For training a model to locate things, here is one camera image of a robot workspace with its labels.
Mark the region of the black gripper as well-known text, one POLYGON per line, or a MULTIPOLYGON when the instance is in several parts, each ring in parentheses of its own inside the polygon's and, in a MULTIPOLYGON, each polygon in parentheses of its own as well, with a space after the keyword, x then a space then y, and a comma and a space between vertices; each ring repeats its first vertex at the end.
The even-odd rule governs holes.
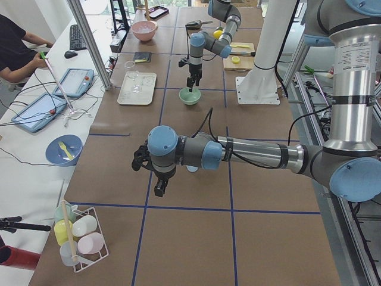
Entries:
POLYGON ((137 172, 141 167, 143 167, 146 170, 154 172, 158 178, 158 181, 154 187, 154 194, 157 197, 163 197, 169 179, 176 173, 176 165, 172 164, 170 167, 165 167, 163 170, 160 170, 158 166, 154 166, 147 145, 148 143, 145 142, 134 152, 132 169, 137 172))
POLYGON ((200 80, 202 78, 202 58, 201 57, 191 57, 182 58, 179 61, 179 67, 183 67, 185 65, 189 66, 190 75, 187 78, 187 87, 189 92, 193 91, 193 82, 195 82, 195 86, 199 86, 200 80))

